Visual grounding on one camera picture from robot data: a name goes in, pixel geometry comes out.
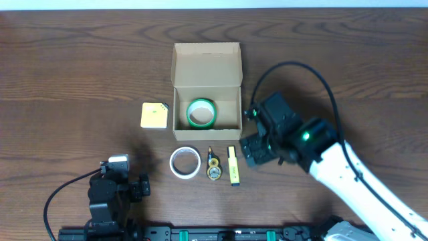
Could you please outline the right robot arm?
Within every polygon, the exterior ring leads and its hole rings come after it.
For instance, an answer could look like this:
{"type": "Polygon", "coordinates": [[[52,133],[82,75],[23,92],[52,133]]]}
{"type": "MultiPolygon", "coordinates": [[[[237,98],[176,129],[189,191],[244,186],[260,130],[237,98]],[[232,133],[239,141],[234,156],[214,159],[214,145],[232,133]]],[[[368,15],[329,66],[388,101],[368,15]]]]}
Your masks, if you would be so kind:
{"type": "Polygon", "coordinates": [[[426,240],[427,221],[358,158],[326,120],[304,121],[275,93],[245,111],[257,132],[240,140],[250,167],[277,160],[298,165],[334,192],[380,240],[426,240]]]}

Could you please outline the brown cardboard box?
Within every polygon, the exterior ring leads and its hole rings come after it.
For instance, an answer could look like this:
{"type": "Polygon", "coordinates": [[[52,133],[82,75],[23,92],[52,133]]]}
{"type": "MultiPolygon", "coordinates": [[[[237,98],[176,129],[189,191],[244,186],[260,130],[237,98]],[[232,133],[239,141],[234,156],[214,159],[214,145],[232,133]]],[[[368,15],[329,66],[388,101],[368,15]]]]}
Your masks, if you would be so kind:
{"type": "Polygon", "coordinates": [[[238,140],[242,133],[243,70],[238,42],[176,43],[173,48],[173,134],[178,141],[238,140]],[[217,118],[210,129],[187,120],[195,99],[210,100],[217,118]]]}

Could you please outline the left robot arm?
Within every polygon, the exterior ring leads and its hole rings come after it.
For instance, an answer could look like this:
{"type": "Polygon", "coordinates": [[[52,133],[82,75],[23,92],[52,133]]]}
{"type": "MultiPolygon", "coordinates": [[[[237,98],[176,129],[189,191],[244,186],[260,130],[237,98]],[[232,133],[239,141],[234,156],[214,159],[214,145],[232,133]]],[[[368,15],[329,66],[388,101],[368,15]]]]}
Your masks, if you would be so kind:
{"type": "Polygon", "coordinates": [[[130,205],[150,195],[148,175],[130,182],[126,171],[109,170],[90,178],[88,197],[92,216],[92,235],[95,237],[123,237],[132,232],[128,218],[130,205]]]}

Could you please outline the yellow highlighter pen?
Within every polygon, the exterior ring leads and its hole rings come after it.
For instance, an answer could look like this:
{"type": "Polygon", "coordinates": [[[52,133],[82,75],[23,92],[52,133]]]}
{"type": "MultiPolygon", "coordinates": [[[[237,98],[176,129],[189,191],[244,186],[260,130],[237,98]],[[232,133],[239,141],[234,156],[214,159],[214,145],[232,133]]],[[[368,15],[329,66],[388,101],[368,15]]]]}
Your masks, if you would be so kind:
{"type": "Polygon", "coordinates": [[[227,148],[227,154],[228,154],[228,167],[229,167],[229,176],[230,176],[231,186],[233,187],[239,186],[240,185],[239,168],[238,168],[235,147],[229,146],[227,148]]]}

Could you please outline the white tape roll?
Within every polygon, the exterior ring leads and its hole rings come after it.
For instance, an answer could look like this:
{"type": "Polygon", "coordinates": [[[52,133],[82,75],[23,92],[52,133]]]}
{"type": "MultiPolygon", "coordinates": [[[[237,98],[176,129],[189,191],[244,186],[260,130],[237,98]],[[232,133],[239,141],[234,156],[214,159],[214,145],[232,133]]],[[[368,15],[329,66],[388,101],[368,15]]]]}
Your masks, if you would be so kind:
{"type": "Polygon", "coordinates": [[[179,179],[192,179],[198,174],[201,168],[201,156],[198,151],[192,147],[179,147],[171,154],[169,159],[169,166],[172,173],[179,179]],[[182,153],[191,153],[196,157],[197,160],[196,168],[192,172],[187,174],[179,172],[179,170],[175,167],[175,160],[182,153]]]}

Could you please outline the yellow sticky note pad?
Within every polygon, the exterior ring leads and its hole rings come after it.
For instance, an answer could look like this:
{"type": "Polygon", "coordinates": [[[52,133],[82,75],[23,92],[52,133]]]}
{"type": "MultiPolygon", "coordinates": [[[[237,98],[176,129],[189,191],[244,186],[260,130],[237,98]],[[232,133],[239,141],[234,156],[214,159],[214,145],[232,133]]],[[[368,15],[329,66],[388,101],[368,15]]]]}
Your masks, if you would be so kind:
{"type": "Polygon", "coordinates": [[[146,129],[166,129],[169,106],[161,102],[144,102],[142,104],[140,126],[146,129]]]}

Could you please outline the black yellow correction tape dispenser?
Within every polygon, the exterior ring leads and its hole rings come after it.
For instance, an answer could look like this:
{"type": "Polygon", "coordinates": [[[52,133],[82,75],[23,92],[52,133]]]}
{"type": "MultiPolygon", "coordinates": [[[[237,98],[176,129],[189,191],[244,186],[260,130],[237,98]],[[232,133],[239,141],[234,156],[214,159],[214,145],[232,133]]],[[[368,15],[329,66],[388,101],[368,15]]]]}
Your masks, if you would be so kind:
{"type": "Polygon", "coordinates": [[[218,158],[218,156],[216,156],[216,154],[214,154],[211,147],[208,148],[208,152],[207,152],[206,173],[207,173],[207,177],[212,181],[217,181],[223,173],[222,167],[220,165],[220,159],[218,158]]]}

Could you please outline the green tape roll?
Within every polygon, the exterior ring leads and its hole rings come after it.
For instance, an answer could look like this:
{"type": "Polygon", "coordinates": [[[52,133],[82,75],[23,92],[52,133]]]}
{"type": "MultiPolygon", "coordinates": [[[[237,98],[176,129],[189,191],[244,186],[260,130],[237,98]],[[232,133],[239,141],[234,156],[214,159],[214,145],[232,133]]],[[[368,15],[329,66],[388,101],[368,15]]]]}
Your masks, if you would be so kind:
{"type": "Polygon", "coordinates": [[[216,121],[217,109],[210,100],[199,98],[188,105],[186,115],[191,127],[210,129],[216,121]]]}

